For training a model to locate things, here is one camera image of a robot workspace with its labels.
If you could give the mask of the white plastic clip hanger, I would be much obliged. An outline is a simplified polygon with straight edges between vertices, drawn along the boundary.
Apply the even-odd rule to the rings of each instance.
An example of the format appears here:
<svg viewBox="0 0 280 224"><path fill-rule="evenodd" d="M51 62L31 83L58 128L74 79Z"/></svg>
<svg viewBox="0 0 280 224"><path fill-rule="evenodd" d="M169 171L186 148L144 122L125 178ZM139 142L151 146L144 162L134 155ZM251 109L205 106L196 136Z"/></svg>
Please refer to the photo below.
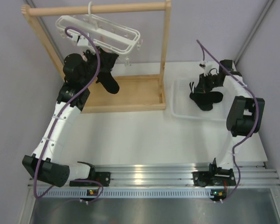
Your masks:
<svg viewBox="0 0 280 224"><path fill-rule="evenodd" d="M88 4L88 13L82 15L62 15L56 21L56 29L62 38L68 39L72 44L72 36L81 35L79 32L67 27L75 27L82 30L97 47L105 47L110 52L119 55L119 60L129 65L129 55L136 48L139 50L143 40L140 38L138 30L120 25L108 19L99 17L91 13L92 2Z"/></svg>

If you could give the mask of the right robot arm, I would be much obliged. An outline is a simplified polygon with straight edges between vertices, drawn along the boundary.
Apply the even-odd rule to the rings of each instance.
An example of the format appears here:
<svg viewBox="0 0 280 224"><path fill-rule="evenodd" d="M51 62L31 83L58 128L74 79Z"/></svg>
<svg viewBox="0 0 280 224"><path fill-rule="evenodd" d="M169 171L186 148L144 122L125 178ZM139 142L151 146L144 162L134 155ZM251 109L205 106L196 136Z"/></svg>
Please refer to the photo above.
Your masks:
<svg viewBox="0 0 280 224"><path fill-rule="evenodd" d="M193 173L195 186L235 186L233 168L236 167L236 147L260 129L265 101L253 95L244 84L240 72L235 71L232 65L232 60L222 60L216 73L212 74L213 68L202 61L199 66L203 73L199 75L198 84L189 85L190 99L205 112L212 110L213 105L224 98L215 88L224 87L233 97L226 119L228 137L219 155L209 164L209 170Z"/></svg>

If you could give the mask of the black striped sock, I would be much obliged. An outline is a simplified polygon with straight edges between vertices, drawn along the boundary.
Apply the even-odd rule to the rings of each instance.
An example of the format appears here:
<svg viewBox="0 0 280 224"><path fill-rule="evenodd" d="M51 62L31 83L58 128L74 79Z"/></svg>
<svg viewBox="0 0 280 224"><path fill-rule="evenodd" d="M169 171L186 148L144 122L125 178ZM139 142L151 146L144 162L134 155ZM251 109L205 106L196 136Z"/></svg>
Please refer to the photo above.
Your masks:
<svg viewBox="0 0 280 224"><path fill-rule="evenodd" d="M107 92L117 94L119 92L119 85L113 78L111 71L100 69L96 83L101 83Z"/></svg>

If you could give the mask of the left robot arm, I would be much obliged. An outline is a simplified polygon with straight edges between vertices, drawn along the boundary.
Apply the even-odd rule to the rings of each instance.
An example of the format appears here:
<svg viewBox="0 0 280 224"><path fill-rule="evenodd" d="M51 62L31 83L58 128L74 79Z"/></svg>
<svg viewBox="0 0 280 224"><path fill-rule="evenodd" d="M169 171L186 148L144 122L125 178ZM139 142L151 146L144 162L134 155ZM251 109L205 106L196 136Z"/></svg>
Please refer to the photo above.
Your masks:
<svg viewBox="0 0 280 224"><path fill-rule="evenodd" d="M85 185L96 181L91 164L63 165L60 158L72 125L90 95L89 82L102 84L111 94L119 92L119 85L111 75L118 54L106 52L101 47L97 50L97 55L86 50L82 55L69 54L64 60L64 83L58 93L52 119L32 155L22 159L27 172L39 181L56 187L75 179L80 179Z"/></svg>

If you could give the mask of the pink sock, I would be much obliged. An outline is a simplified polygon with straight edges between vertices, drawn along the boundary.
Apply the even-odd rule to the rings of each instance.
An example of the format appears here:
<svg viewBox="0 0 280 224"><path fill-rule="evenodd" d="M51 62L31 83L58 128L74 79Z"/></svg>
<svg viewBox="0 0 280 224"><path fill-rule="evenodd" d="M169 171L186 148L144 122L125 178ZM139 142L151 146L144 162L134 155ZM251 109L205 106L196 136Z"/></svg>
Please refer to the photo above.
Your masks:
<svg viewBox="0 0 280 224"><path fill-rule="evenodd" d="M105 38L103 37L103 36L100 36L100 41L101 42L104 42L105 41ZM90 50L90 54L95 54L95 51L94 50L92 50L91 49L92 47L91 47L91 44L89 43L89 41L87 42L87 49L86 50ZM105 48L105 47L101 47L101 49L103 50L103 51L105 51L105 52L107 52L107 53L109 53L110 51L107 49L107 48ZM82 58L83 58L83 60L84 61L87 61L87 56L86 56L86 53L83 53L83 55L82 55Z"/></svg>

